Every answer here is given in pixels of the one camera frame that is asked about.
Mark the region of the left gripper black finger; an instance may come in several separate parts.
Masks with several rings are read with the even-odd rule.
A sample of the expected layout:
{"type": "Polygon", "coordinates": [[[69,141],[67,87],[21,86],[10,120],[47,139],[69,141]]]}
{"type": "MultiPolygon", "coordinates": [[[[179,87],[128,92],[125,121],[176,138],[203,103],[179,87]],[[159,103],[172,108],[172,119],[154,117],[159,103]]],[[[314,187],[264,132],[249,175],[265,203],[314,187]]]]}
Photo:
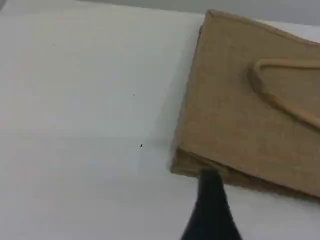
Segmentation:
{"type": "Polygon", "coordinates": [[[182,240],[241,240],[224,184],[214,169],[203,169],[198,178],[197,199],[182,240]]]}

